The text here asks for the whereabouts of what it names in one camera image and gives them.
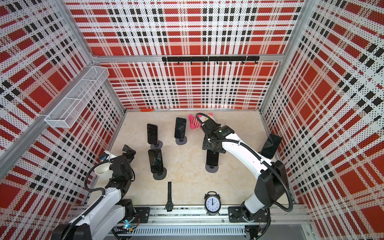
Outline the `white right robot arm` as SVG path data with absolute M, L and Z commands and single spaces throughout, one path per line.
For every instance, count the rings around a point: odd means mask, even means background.
M 228 126 L 221 126 L 213 120 L 202 124 L 205 133 L 203 149 L 213 152 L 229 152 L 235 156 L 257 179 L 254 193 L 242 204 L 236 219 L 253 222 L 256 214 L 275 205 L 290 213 L 294 208 L 287 172 L 280 161 L 272 162 L 262 156 Z

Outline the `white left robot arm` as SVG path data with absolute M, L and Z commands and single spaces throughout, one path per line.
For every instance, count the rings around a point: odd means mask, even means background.
M 134 216 L 132 201 L 123 200 L 123 197 L 135 177 L 131 168 L 135 154 L 127 152 L 112 158 L 108 163 L 112 177 L 104 188 L 91 189 L 85 180 L 87 191 L 100 191 L 101 195 L 77 218 L 68 224 L 58 225 L 53 230 L 52 240 L 102 240 L 118 222 Z

